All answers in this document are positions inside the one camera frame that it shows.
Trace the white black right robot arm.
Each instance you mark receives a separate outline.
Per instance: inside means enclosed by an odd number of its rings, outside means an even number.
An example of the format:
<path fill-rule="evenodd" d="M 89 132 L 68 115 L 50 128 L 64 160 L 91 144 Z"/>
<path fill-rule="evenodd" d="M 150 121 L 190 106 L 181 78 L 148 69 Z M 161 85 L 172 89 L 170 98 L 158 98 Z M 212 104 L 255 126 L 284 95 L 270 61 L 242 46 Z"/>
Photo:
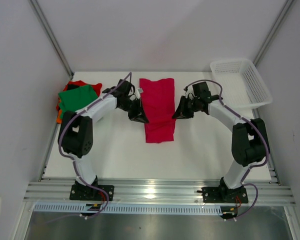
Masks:
<path fill-rule="evenodd" d="M 220 86 L 219 93 L 213 95 L 208 82 L 207 79 L 201 79 L 188 84 L 172 118 L 191 119 L 196 112 L 204 112 L 231 131 L 233 162 L 228 172 L 217 187 L 201 189 L 205 203 L 209 200 L 226 203 L 246 192 L 246 177 L 252 169 L 268 163 L 270 147 L 265 122 L 261 118 L 247 118 L 233 110 L 223 101 L 223 87 Z M 189 87 L 192 87 L 192 92 L 188 92 Z"/>

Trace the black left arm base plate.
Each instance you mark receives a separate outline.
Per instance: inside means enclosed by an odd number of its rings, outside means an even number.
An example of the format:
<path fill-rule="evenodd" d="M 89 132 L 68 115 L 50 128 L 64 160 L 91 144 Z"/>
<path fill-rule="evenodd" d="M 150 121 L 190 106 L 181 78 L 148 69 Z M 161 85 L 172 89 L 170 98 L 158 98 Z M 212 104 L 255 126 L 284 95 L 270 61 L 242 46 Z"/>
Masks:
<path fill-rule="evenodd" d="M 99 185 L 98 187 L 108 194 L 109 201 L 113 200 L 115 192 L 114 185 Z M 106 201 L 107 197 L 102 191 L 85 185 L 74 184 L 71 186 L 69 199 L 71 201 Z"/>

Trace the crimson t shirt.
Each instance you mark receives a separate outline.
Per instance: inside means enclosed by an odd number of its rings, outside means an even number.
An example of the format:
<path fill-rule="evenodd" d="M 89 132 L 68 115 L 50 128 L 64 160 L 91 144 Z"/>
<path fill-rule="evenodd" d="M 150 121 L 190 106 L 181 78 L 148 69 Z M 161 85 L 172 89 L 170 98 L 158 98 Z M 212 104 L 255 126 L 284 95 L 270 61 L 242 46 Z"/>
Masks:
<path fill-rule="evenodd" d="M 146 78 L 139 80 L 143 90 L 141 100 L 149 123 L 144 125 L 145 142 L 159 144 L 174 141 L 176 120 L 175 113 L 175 80 L 163 78 L 151 81 Z"/>

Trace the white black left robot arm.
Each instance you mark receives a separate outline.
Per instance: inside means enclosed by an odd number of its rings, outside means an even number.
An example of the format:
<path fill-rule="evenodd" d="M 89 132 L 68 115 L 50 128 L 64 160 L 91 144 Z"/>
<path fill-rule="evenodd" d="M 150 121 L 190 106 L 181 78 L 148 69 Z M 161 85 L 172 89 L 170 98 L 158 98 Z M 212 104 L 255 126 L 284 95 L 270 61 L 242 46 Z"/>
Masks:
<path fill-rule="evenodd" d="M 76 111 L 63 114 L 58 150 L 63 157 L 72 161 L 80 192 L 87 200 L 95 199 L 101 190 L 89 159 L 94 143 L 93 125 L 115 109 L 127 112 L 130 121 L 148 124 L 140 95 L 132 98 L 135 93 L 135 86 L 121 79 L 116 86 L 105 89 L 96 100 Z"/>

